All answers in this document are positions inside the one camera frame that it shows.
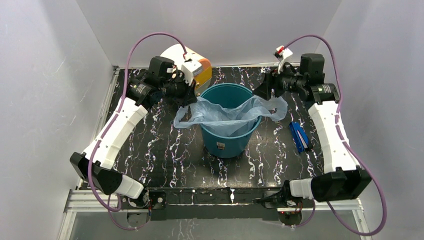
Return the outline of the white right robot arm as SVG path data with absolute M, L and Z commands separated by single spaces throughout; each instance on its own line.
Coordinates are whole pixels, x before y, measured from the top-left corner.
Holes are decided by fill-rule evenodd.
M 315 125 L 324 173 L 318 177 L 285 181 L 281 199 L 288 207 L 295 207 L 302 198 L 318 202 L 352 200 L 372 180 L 345 147 L 348 139 L 337 114 L 341 97 L 334 84 L 324 82 L 324 64 L 324 57 L 317 53 L 302 54 L 299 68 L 281 60 L 253 91 L 265 100 L 270 100 L 272 94 L 276 97 L 285 92 L 298 94 Z

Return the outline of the teal plastic trash bin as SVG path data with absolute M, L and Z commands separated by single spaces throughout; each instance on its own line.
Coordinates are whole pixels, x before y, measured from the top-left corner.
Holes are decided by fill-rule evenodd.
M 201 97 L 220 108 L 234 111 L 244 102 L 250 99 L 253 93 L 250 89 L 235 83 L 220 83 L 208 88 Z M 238 129 L 233 127 L 233 132 L 229 135 L 217 133 L 210 126 L 201 124 L 203 143 L 208 152 L 219 158 L 233 158 L 239 156 L 247 147 L 253 131 L 259 126 L 261 116 L 253 119 L 252 123 L 244 124 Z

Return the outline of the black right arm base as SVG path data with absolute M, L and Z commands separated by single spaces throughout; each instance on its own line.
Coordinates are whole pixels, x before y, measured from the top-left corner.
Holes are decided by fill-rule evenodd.
M 306 225 L 312 219 L 316 211 L 316 203 L 312 201 L 312 212 L 309 217 L 303 221 L 303 199 L 301 197 L 292 196 L 290 190 L 284 188 L 280 190 L 268 189 L 262 194 L 262 197 L 254 198 L 252 203 L 260 204 L 267 209 L 276 209 L 279 221 L 282 225 L 293 229 Z

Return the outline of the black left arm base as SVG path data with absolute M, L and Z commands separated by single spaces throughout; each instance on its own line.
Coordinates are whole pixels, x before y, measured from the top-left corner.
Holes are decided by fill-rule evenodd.
M 141 227 L 151 220 L 153 210 L 166 208 L 167 194 L 157 189 L 144 190 L 139 198 L 121 196 L 121 210 L 126 213 L 129 228 Z

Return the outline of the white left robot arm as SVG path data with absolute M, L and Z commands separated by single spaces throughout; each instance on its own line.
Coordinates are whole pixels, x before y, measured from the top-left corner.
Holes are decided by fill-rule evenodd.
M 202 64 L 194 59 L 176 65 L 169 58 L 155 56 L 148 69 L 125 80 L 123 97 L 105 126 L 88 147 L 70 157 L 78 175 L 93 191 L 127 196 L 137 208 L 147 206 L 150 198 L 145 186 L 113 170 L 115 160 L 137 124 L 163 98 L 180 106 L 196 102 L 195 76 L 202 71 Z

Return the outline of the translucent blue plastic bag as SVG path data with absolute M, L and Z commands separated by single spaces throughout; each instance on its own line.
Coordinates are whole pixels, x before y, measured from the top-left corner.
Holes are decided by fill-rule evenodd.
M 198 97 L 197 102 L 178 109 L 173 126 L 187 129 L 193 125 L 201 125 L 215 135 L 237 137 L 249 132 L 260 117 L 278 122 L 285 118 L 287 111 L 288 104 L 281 96 L 265 100 L 254 95 L 235 108 L 223 107 Z

